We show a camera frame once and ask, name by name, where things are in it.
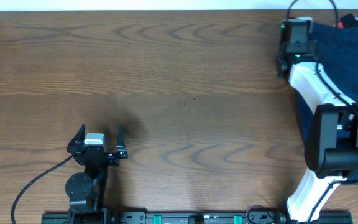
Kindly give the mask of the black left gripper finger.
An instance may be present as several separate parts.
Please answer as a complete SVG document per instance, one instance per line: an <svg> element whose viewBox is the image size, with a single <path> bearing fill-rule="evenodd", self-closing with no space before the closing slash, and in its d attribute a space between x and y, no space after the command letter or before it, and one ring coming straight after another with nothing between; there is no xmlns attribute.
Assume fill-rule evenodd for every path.
<svg viewBox="0 0 358 224"><path fill-rule="evenodd" d="M72 153L78 149L78 145L85 140L85 125L82 124L78 132L74 135L72 140L67 145L67 152Z"/></svg>
<svg viewBox="0 0 358 224"><path fill-rule="evenodd" d="M121 125L118 126L118 130L117 130L116 149L118 151L120 159L128 158L128 153L124 142L124 131Z"/></svg>

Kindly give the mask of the navy blue shorts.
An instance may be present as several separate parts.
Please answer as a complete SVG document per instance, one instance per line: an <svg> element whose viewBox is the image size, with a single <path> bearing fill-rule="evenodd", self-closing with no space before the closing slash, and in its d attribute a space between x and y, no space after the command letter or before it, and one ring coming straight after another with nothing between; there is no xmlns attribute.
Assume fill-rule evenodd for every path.
<svg viewBox="0 0 358 224"><path fill-rule="evenodd" d="M358 103L358 29L315 23L309 39L318 41L319 53L326 53L322 66L328 77Z"/></svg>

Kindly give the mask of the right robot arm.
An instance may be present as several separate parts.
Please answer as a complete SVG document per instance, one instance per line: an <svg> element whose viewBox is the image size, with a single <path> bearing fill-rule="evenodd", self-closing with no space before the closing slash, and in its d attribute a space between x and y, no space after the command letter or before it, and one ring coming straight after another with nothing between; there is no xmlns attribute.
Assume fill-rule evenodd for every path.
<svg viewBox="0 0 358 224"><path fill-rule="evenodd" d="M311 40L310 17L286 18L276 59L278 75L313 115L305 142L306 172L285 202L285 223L341 223L347 215L320 211L340 185L358 184L358 103L327 76Z"/></svg>

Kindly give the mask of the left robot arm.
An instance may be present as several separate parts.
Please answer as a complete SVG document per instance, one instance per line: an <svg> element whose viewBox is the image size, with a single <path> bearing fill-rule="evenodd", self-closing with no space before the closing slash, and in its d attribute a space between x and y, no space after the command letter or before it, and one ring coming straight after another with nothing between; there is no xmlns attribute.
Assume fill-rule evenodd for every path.
<svg viewBox="0 0 358 224"><path fill-rule="evenodd" d="M106 152L103 133L86 133L82 125L67 145L67 151L83 172L73 174L66 182L65 192L70 201L69 223L118 223L114 212L103 205L108 168L127 159L122 126L118 126L116 152Z"/></svg>

